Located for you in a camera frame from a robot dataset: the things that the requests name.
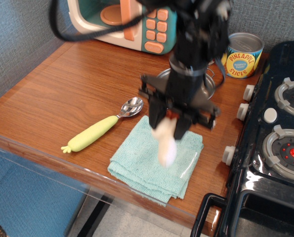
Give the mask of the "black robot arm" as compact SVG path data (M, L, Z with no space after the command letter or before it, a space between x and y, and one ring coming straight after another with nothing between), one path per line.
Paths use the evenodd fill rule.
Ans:
M207 66L220 61L229 44L230 0L142 0L149 12L169 7L177 14L176 44L168 78L142 75L139 93L149 102L149 124L156 129L167 112L177 116L173 137L193 124L213 128L220 109L204 92Z

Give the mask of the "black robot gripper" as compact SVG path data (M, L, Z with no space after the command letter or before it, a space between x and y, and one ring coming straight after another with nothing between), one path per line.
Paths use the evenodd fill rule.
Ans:
M216 117L220 109L209 100L193 98L206 78L208 63L186 66L181 62L170 63L168 80L156 76L142 74L139 94L149 102L149 124L156 129L171 110L178 114L174 139L181 140L192 124L200 124L206 128L215 127Z

